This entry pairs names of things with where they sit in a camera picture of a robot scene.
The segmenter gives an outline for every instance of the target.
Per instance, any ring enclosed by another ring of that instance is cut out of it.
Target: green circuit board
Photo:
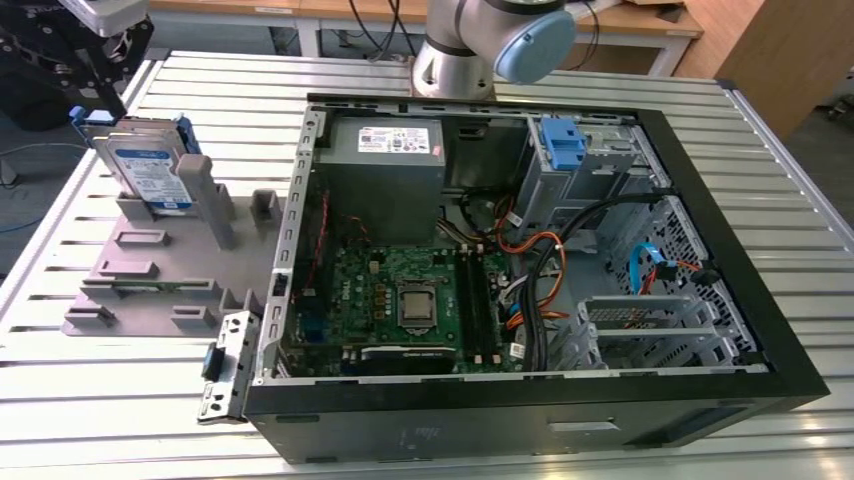
[[[497,312],[492,312],[493,332],[501,349],[502,361],[474,363],[464,352],[464,328],[461,325],[458,286],[456,275],[456,250],[444,248],[349,248],[335,252],[331,308],[322,322],[314,322],[314,339],[319,343],[311,352],[319,374],[338,374],[339,353],[327,346],[359,348],[373,345],[430,346],[457,349],[460,373],[497,372],[516,368],[502,346]],[[484,255],[484,271],[492,286],[488,295],[496,298],[497,280],[508,271],[502,254]],[[436,326],[405,328],[401,326],[402,302],[409,289],[436,293]]]

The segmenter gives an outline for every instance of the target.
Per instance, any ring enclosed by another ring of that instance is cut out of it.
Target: hard drive label
[[[175,174],[170,152],[121,148],[115,154],[129,181],[151,206],[166,209],[191,207],[193,199]]]

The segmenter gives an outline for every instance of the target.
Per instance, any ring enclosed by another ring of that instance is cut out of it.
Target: open computer tower
[[[674,447],[828,394],[661,112],[313,96],[286,200],[201,421],[290,462]]]

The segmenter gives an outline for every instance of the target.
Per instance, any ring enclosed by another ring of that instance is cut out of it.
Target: ram slot
[[[490,306],[490,283],[484,268],[484,255],[476,254],[469,261],[469,281],[472,282],[472,302],[478,332],[478,351],[485,363],[493,363],[496,347],[496,325]]]
[[[457,307],[460,312],[460,325],[464,333],[464,354],[472,360],[478,354],[478,335],[476,332],[476,319],[473,316],[473,303],[470,294],[469,264],[470,252],[458,251],[454,255],[454,276],[457,280]]]

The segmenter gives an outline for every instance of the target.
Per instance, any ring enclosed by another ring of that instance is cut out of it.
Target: motherboard
[[[502,253],[354,247],[330,257],[326,301],[302,299],[298,314],[310,375],[516,369],[496,302],[508,281]]]

